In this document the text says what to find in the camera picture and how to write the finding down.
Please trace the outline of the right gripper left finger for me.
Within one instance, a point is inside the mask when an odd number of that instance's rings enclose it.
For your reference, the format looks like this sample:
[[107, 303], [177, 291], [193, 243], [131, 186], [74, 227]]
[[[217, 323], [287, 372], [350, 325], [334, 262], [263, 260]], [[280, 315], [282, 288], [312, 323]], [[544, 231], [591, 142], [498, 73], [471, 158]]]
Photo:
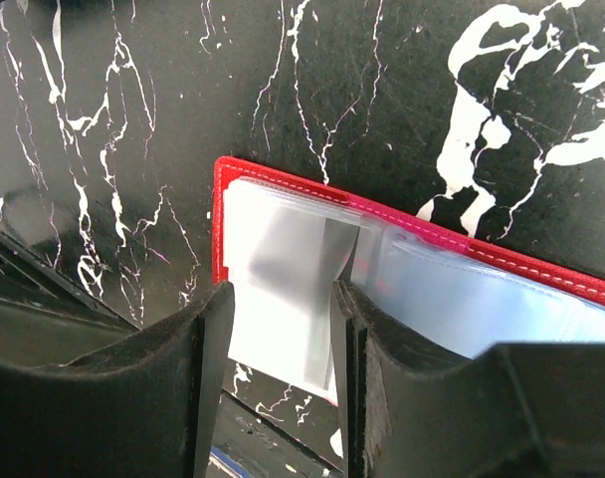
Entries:
[[66, 364], [0, 358], [0, 477], [202, 477], [233, 287]]

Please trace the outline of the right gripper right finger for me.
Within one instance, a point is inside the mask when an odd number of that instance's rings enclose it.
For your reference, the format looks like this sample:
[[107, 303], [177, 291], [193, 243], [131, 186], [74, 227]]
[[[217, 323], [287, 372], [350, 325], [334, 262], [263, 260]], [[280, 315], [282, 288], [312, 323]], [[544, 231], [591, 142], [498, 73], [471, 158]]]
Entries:
[[605, 345], [454, 354], [356, 286], [330, 298], [348, 477], [605, 477]]

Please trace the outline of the white striped credit card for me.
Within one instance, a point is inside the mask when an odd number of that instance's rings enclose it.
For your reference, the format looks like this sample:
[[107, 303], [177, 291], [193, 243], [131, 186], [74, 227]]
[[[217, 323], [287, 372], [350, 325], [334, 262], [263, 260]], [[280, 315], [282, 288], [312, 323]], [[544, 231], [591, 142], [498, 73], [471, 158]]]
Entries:
[[231, 359], [313, 393], [330, 393], [329, 289], [358, 230], [355, 222], [285, 209], [231, 235]]

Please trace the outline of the red leather card holder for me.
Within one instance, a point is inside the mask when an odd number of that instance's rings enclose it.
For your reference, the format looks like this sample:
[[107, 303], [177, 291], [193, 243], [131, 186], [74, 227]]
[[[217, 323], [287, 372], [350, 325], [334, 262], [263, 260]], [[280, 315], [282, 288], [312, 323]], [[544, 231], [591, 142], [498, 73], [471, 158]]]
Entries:
[[231, 156], [214, 166], [215, 281], [231, 282], [231, 235], [285, 209], [357, 223], [337, 279], [460, 356], [471, 359], [500, 343], [605, 344], [605, 281]]

